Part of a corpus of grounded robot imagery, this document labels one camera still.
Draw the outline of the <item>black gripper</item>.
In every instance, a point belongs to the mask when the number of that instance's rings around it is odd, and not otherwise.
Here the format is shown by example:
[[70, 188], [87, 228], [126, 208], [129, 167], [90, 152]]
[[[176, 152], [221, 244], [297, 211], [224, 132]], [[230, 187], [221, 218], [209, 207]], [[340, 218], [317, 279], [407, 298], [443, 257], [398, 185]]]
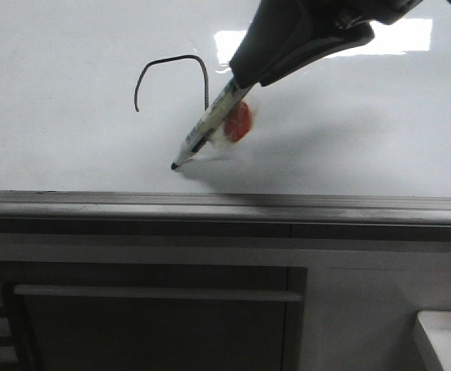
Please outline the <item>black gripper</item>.
[[375, 37], [368, 22], [391, 25], [421, 2], [261, 1], [229, 66], [241, 88], [266, 87], [325, 56], [368, 44]]

